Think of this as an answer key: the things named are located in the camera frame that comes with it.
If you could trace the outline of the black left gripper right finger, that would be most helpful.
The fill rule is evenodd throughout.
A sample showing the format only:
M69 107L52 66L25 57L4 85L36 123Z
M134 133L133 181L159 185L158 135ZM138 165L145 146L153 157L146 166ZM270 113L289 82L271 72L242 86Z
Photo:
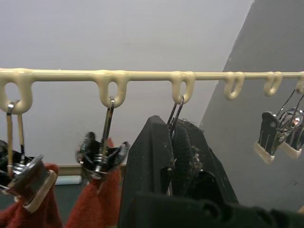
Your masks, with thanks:
M172 138L175 196L215 203L238 203L220 160L207 144L203 131L190 122L178 120Z

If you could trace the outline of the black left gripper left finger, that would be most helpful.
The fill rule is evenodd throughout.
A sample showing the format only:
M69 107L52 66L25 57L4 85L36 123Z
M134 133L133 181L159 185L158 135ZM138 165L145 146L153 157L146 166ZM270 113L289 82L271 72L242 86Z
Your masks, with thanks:
M174 156L168 126L159 116L151 116L128 153L118 227L131 227L131 208L136 193L167 195L173 170Z

